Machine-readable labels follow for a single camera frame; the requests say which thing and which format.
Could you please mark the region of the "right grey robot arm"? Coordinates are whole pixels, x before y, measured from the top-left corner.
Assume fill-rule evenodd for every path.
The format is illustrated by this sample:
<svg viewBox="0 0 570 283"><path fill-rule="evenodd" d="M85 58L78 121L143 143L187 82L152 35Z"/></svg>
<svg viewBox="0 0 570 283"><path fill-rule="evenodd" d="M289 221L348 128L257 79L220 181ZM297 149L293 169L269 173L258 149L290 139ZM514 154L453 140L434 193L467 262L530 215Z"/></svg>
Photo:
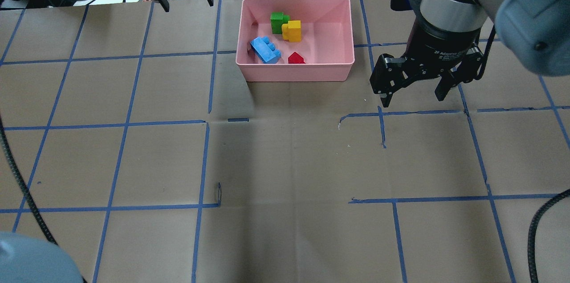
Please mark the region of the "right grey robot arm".
<svg viewBox="0 0 570 283"><path fill-rule="evenodd" d="M443 101L459 84L480 80L495 36L530 72L569 74L570 0L391 0L415 21L401 57L381 54L369 78L383 107L409 85L438 79Z"/></svg>

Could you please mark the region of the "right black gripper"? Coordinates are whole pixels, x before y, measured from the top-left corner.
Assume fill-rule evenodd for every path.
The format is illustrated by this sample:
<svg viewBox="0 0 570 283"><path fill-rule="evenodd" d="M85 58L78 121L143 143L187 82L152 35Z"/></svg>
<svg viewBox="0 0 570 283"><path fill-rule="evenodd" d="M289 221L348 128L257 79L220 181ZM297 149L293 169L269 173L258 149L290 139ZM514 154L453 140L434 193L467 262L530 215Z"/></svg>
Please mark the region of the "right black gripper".
<svg viewBox="0 0 570 283"><path fill-rule="evenodd" d="M430 24L417 16L412 26L403 57L381 54L373 68L369 82L375 94L380 96L382 107L387 108L394 94L407 88L416 80L429 80L440 75L434 90L442 102L460 80L455 72L443 72L466 61L478 68L464 78L468 82L480 80L484 74L486 57L478 49L481 28L468 32L451 32Z"/></svg>

